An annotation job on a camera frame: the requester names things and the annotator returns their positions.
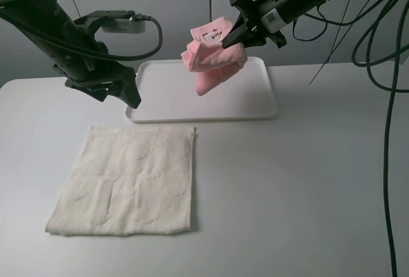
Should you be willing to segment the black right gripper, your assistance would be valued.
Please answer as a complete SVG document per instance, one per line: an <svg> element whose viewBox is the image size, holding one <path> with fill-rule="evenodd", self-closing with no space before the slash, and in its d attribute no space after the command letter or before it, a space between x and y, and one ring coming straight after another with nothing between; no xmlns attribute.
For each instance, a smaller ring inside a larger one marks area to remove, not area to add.
<svg viewBox="0 0 409 277"><path fill-rule="evenodd" d="M280 30L287 25L280 16L277 6L280 0L229 0L230 5L240 14L223 38L222 46L227 49L236 44L245 48L259 47L267 40L273 41L278 48L287 44Z"/></svg>

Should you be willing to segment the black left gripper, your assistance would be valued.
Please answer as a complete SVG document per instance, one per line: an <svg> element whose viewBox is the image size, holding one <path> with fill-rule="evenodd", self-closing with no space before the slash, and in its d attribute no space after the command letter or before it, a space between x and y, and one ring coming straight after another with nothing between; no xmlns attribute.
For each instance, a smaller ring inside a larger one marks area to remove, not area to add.
<svg viewBox="0 0 409 277"><path fill-rule="evenodd" d="M55 49L58 55L54 67L67 78L65 85L79 90L103 102L108 95L122 100L132 109L137 109L141 96L136 85L135 70L122 65L117 60L107 60L106 45L95 40L95 33L104 21L133 16L132 10L100 10L72 20L62 10L56 10L54 17L61 24L61 31L55 37L74 47L83 48L78 53L66 49Z"/></svg>

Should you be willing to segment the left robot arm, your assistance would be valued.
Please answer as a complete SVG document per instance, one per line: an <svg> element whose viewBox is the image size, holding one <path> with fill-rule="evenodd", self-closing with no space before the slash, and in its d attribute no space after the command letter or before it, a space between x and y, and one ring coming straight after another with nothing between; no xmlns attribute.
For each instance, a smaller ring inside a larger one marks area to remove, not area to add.
<svg viewBox="0 0 409 277"><path fill-rule="evenodd" d="M2 19L19 22L16 28L54 62L54 69L66 77L66 87L101 102L111 95L130 107L139 106L133 68L56 47L23 29L30 26L64 43L107 54L105 44L95 40L96 31L108 20L131 19L134 11L95 11L72 20L57 0L1 0L1 6Z"/></svg>

